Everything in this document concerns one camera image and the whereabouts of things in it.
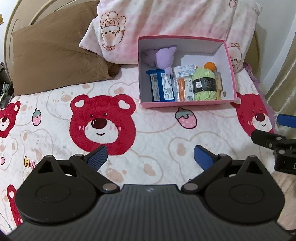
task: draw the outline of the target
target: wooden floor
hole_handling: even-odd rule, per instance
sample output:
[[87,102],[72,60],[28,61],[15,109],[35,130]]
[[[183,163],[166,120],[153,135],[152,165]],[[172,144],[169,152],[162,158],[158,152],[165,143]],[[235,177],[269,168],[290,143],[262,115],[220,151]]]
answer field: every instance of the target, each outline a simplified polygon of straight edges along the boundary
[[296,176],[280,172],[272,176],[285,194],[285,206],[278,222],[285,229],[296,229]]

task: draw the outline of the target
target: beige curtain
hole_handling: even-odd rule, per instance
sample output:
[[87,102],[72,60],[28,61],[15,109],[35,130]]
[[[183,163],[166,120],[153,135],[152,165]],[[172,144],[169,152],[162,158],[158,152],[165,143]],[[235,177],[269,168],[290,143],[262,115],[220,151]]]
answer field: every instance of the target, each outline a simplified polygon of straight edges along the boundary
[[[277,114],[296,116],[296,37],[276,81],[265,97]],[[279,131],[288,139],[296,139],[296,129],[280,126]]]

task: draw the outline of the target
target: circular disc cover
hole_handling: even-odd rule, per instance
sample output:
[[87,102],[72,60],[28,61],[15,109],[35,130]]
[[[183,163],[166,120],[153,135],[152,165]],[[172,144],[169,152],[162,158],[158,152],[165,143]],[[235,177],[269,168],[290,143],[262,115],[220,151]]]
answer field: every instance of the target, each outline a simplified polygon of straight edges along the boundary
[[205,201],[217,215],[241,224],[277,219],[284,206],[276,183],[252,173],[214,181],[205,191]]
[[15,203],[23,219],[58,224],[88,212],[96,201],[94,187],[82,178],[42,173],[28,177]]

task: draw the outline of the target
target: pillowcase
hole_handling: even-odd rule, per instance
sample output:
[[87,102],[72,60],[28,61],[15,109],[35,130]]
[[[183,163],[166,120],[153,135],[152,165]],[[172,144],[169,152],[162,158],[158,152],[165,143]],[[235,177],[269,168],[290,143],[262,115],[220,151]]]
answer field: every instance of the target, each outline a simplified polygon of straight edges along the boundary
[[230,0],[230,4],[236,9],[226,44],[236,73],[244,63],[262,7],[254,0]]
[[107,80],[119,65],[78,47],[96,15],[98,1],[56,11],[13,33],[15,95]]
[[238,71],[261,8],[253,0],[101,0],[97,11],[79,46],[109,62],[136,64],[138,36],[199,36],[227,40]]

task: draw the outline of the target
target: orange ball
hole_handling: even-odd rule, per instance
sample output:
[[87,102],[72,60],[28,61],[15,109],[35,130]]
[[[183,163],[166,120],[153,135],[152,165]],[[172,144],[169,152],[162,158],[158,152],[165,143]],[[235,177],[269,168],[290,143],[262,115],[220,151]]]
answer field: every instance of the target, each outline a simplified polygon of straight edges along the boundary
[[207,62],[205,63],[204,68],[214,72],[216,70],[216,65],[212,62]]

